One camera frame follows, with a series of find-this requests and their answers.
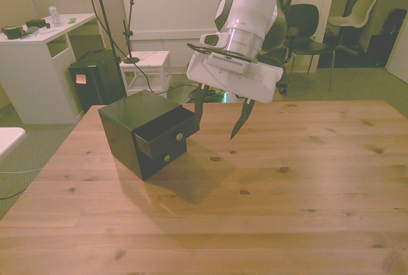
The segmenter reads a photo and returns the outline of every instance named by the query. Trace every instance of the black pole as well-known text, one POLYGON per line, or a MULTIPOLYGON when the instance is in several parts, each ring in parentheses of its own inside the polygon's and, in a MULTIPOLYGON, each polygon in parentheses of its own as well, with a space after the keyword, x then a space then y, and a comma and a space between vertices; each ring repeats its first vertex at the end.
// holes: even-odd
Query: black pole
POLYGON ((113 52, 113 57, 115 59, 115 65, 116 65, 116 69, 117 69, 117 73, 119 76, 119 81, 122 84, 122 95, 125 98, 127 96, 126 94, 126 89, 125 89, 125 83, 123 81, 123 77, 122 77, 122 72, 120 71, 120 58, 117 56, 116 54, 116 50, 115 50, 115 44, 113 42, 113 38, 112 38, 112 34, 110 32, 110 28, 109 28, 109 23, 108 23, 108 18, 106 16, 106 12, 105 12, 105 7, 103 6, 103 2, 102 0, 99 0, 99 4, 101 5, 101 10, 102 10, 102 14, 103 14, 103 19, 105 21, 105 26, 106 26, 106 31, 108 33, 108 37, 109 37, 109 41, 110 41, 110 46, 112 47, 112 52, 113 52))

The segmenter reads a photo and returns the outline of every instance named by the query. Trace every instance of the wooden table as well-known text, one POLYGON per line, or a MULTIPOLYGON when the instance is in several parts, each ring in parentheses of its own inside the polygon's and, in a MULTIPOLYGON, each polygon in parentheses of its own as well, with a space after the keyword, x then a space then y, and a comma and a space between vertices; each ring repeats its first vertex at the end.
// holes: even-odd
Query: wooden table
POLYGON ((385 101, 205 104, 143 182, 92 107, 0 221, 0 274, 407 274, 408 120, 385 101))

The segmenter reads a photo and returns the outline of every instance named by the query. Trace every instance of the box on desk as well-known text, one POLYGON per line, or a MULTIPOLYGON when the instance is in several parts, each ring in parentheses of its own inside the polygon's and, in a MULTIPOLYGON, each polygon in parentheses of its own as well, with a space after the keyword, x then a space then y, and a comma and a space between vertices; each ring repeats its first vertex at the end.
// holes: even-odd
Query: box on desk
POLYGON ((99 109, 112 154, 143 180, 187 151, 194 112, 147 90, 99 109))

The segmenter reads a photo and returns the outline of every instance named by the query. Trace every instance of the black cable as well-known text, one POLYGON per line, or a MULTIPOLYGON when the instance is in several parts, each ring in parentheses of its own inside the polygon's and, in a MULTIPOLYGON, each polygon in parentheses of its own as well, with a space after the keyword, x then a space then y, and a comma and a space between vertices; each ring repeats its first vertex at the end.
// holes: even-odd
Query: black cable
MULTIPOLYGON (((101 19, 98 17, 98 14, 96 13, 96 8, 95 8, 94 0, 91 0, 91 3, 92 3, 92 8, 93 8, 93 10, 94 10, 94 13, 95 13, 95 16, 96 16, 98 22, 101 24, 101 27, 103 28, 103 30, 105 31, 105 33, 108 34, 108 30, 107 30, 106 27, 103 25, 101 19)), ((127 57, 127 55, 126 55, 125 53, 123 53, 123 51, 119 48, 119 46, 115 43, 115 41, 114 41, 113 39, 112 39, 112 43, 116 46, 117 50, 118 50, 119 52, 121 52, 121 54, 122 54, 124 57, 127 57)), ((150 86, 149 78, 148 78, 148 76, 145 74, 145 72, 143 72, 143 71, 136 65, 136 63, 133 63, 133 64, 134 64, 134 66, 136 66, 136 67, 138 68, 138 70, 146 77, 147 85, 148 85, 150 91, 152 91, 153 93, 155 93, 155 92, 152 90, 151 86, 150 86)))
POLYGON ((19 195, 20 193, 23 193, 26 189, 24 189, 23 191, 20 191, 20 192, 18 192, 18 193, 16 193, 16 194, 13 194, 13 195, 10 196, 10 197, 0 197, 0 200, 8 200, 9 198, 16 197, 16 196, 19 195))
POLYGON ((197 88, 197 87, 198 87, 198 86, 196 86, 196 85, 181 84, 181 85, 178 85, 178 86, 176 86, 176 87, 172 87, 172 88, 168 89, 167 91, 163 91, 163 92, 156 93, 156 94, 163 94, 163 93, 166 93, 166 92, 168 92, 168 91, 174 90, 174 89, 176 89, 176 88, 178 88, 178 87, 182 87, 183 85, 188 85, 189 87, 194 87, 194 88, 197 88))

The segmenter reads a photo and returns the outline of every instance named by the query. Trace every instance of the cable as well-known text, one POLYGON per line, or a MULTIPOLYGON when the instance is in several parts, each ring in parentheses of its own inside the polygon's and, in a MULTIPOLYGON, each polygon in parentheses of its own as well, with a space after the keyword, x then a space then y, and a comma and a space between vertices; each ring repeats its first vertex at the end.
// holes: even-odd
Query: cable
POLYGON ((26 189, 24 189, 23 191, 20 191, 20 192, 18 192, 18 193, 16 193, 16 194, 13 194, 13 195, 10 196, 10 197, 0 197, 0 200, 8 200, 9 198, 16 197, 16 196, 19 195, 20 193, 23 193, 26 189))
MULTIPOLYGON (((43 168, 36 168, 35 170, 30 170, 30 171, 22 171, 22 172, 0 172, 0 174, 18 174, 18 173, 28 173, 28 172, 34 172, 34 171, 38 171, 38 170, 42 170, 43 168)), ((16 194, 13 194, 12 196, 10 196, 10 197, 0 197, 0 200, 8 200, 9 198, 13 198, 13 197, 16 197, 17 195, 19 195, 19 194, 21 194, 21 193, 23 193, 26 189, 24 189, 24 190, 22 190, 22 191, 20 191, 20 192, 18 192, 18 193, 16 193, 16 194)))
MULTIPOLYGON (((98 17, 98 14, 96 13, 96 8, 95 8, 94 0, 91 0, 91 3, 92 3, 92 8, 93 8, 93 10, 94 10, 94 13, 95 13, 95 16, 96 16, 98 22, 101 24, 101 27, 103 28, 103 30, 105 31, 105 33, 108 34, 108 30, 107 30, 106 27, 103 25, 101 19, 98 17)), ((114 41, 113 39, 112 39, 112 43, 116 46, 117 50, 118 50, 124 57, 127 57, 127 55, 126 55, 125 53, 123 53, 123 51, 119 48, 119 46, 115 43, 115 41, 114 41)), ((155 93, 155 92, 152 90, 151 86, 150 86, 149 78, 148 78, 148 76, 145 74, 145 72, 143 72, 143 71, 136 65, 136 63, 133 63, 133 64, 134 64, 134 66, 136 66, 137 69, 146 77, 147 85, 148 85, 150 91, 152 91, 153 93, 155 93)))
POLYGON ((196 86, 196 85, 181 84, 181 85, 177 85, 176 87, 172 87, 172 88, 168 89, 167 91, 163 91, 163 92, 156 93, 156 94, 163 94, 163 93, 166 93, 166 92, 168 92, 168 91, 174 90, 174 89, 176 89, 176 88, 178 88, 178 87, 182 87, 183 85, 188 85, 189 87, 198 88, 198 86, 196 86))
POLYGON ((36 168, 35 170, 30 170, 30 171, 22 171, 22 172, 0 172, 0 174, 19 174, 19 173, 28 173, 28 172, 34 172, 34 171, 39 171, 42 170, 43 168, 36 168))

